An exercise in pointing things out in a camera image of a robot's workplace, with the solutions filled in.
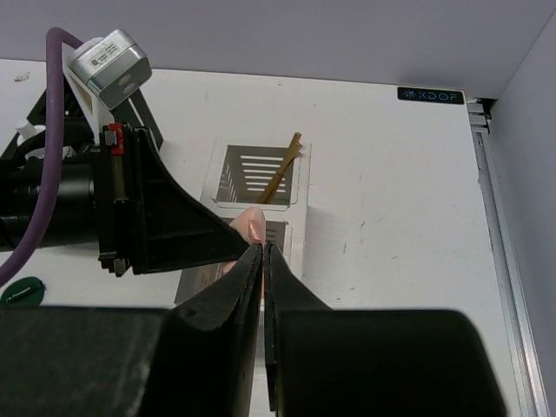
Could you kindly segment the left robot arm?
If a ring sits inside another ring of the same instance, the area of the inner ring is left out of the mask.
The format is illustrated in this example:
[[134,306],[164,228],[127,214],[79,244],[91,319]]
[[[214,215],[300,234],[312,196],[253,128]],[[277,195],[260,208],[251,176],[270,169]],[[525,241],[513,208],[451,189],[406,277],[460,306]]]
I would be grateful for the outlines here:
[[166,169],[151,129],[106,125],[97,142],[79,135],[63,156],[43,136],[42,159],[22,149],[1,164],[1,275],[14,275],[39,248],[94,243],[113,275],[137,275],[235,261],[239,233],[188,194]]

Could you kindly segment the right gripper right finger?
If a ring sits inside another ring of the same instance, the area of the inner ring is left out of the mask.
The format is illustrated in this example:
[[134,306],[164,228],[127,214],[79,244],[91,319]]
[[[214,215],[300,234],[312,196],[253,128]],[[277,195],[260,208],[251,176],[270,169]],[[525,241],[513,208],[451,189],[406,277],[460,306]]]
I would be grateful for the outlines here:
[[334,309],[264,249],[268,399],[277,416],[504,416],[472,322],[451,309]]

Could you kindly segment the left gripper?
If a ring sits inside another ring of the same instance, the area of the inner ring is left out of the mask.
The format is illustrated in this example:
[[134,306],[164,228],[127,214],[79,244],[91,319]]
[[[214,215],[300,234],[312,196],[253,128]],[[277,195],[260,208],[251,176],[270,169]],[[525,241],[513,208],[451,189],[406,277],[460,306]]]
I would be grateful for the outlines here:
[[145,275],[236,261],[248,248],[169,173],[149,129],[109,123],[90,158],[98,261],[109,273]]

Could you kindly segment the white lotion bottle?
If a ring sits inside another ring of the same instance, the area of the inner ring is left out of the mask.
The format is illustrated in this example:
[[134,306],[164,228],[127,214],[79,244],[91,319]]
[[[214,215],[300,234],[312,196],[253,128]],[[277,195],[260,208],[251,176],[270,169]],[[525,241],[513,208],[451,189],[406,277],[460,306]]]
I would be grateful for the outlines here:
[[17,122],[16,124],[16,131],[17,131],[17,143],[21,144],[26,140],[42,133],[46,130],[44,125],[38,124],[35,125],[30,122],[28,119],[22,119]]

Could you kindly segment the green round compact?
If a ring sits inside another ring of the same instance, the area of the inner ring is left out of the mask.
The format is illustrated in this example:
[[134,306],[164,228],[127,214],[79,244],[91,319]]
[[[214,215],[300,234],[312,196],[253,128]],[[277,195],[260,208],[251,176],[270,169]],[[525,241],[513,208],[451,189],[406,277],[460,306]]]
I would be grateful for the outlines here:
[[1,305],[36,307],[43,302],[46,287],[35,276],[24,277],[10,284],[1,295]]

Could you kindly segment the peach makeup sponge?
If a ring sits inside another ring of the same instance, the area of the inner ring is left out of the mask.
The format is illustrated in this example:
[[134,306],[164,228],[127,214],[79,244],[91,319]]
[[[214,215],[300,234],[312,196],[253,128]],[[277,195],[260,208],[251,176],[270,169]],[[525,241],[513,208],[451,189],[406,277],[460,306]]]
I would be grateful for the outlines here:
[[232,220],[229,226],[237,231],[247,244],[266,243],[266,218],[260,208],[247,208]]

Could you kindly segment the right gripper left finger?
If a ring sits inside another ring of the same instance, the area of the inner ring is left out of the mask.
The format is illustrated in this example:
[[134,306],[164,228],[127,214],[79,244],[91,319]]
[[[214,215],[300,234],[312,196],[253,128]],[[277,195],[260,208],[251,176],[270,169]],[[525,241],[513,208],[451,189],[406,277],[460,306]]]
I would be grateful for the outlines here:
[[262,247],[171,309],[1,311],[4,416],[246,416]]

